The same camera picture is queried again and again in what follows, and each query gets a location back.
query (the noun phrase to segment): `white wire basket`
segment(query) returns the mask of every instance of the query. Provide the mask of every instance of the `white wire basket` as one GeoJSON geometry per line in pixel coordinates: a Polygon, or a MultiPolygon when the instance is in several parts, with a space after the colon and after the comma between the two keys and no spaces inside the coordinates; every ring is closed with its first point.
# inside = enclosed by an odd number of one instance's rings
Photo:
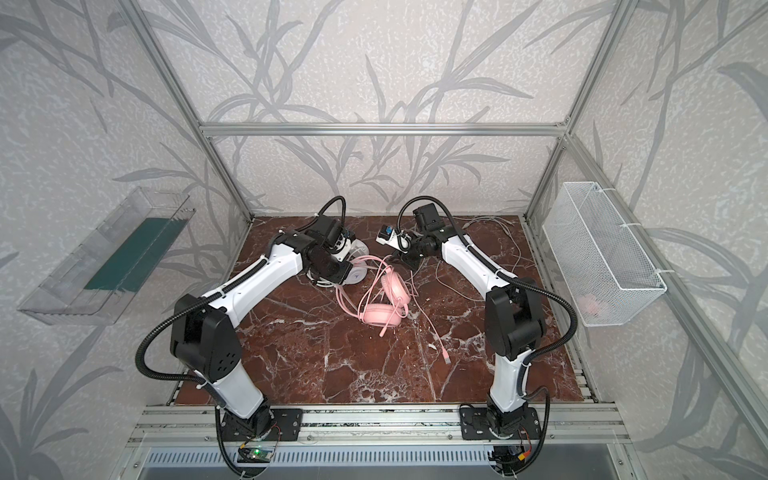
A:
{"type": "Polygon", "coordinates": [[[667,291],[631,225],[595,182],[565,182],[544,232],[586,326],[623,325],[667,291]]]}

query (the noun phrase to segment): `wallpaper with leaf pattern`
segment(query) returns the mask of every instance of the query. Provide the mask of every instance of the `wallpaper with leaf pattern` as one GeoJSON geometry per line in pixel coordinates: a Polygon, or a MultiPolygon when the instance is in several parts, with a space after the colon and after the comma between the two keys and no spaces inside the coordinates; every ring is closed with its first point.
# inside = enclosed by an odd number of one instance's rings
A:
{"type": "MultiPolygon", "coordinates": [[[[768,392],[768,2],[653,5],[634,12],[576,132],[768,392]]],[[[539,226],[558,182],[583,179],[567,157],[558,173],[539,226]]],[[[579,339],[651,478],[768,478],[663,300],[579,339]]]]}
{"type": "MultiPolygon", "coordinates": [[[[133,34],[110,31],[117,9],[0,2],[0,478],[109,476],[143,407],[173,388],[136,372],[136,346],[176,298],[222,280],[247,229],[133,34]],[[118,322],[18,312],[137,186],[187,192],[197,212],[118,322]]],[[[166,346],[148,361],[177,368],[166,346]]]]}
{"type": "MultiPolygon", "coordinates": [[[[559,122],[614,0],[142,0],[206,122],[559,122]]],[[[124,28],[113,18],[110,28],[124,28]]],[[[218,138],[257,213],[525,210],[550,138],[218,138]]]]}

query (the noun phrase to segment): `cable tie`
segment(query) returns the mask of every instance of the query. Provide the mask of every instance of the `cable tie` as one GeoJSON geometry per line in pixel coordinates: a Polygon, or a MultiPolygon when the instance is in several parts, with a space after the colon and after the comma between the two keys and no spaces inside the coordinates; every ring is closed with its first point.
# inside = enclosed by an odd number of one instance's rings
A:
{"type": "Polygon", "coordinates": [[[224,285],[219,288],[214,288],[213,292],[218,292],[221,295],[219,298],[227,298],[227,292],[224,291],[224,285]]]}

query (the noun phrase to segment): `vent grille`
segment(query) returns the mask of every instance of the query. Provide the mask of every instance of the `vent grille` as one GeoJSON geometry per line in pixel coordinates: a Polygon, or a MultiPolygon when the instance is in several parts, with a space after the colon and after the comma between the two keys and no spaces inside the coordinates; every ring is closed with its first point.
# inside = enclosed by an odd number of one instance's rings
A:
{"type": "MultiPolygon", "coordinates": [[[[484,445],[392,445],[313,447],[280,445],[270,467],[488,465],[491,447],[484,445]]],[[[233,460],[237,450],[227,449],[233,460]]],[[[219,466],[224,462],[216,447],[153,447],[145,467],[219,466]]]]}

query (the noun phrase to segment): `green mat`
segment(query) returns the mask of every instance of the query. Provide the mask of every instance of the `green mat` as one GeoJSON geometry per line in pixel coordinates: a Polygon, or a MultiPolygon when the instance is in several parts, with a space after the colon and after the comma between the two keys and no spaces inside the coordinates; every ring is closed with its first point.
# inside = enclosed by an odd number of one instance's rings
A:
{"type": "Polygon", "coordinates": [[[144,219],[85,289],[138,292],[186,224],[187,220],[144,219]]]}

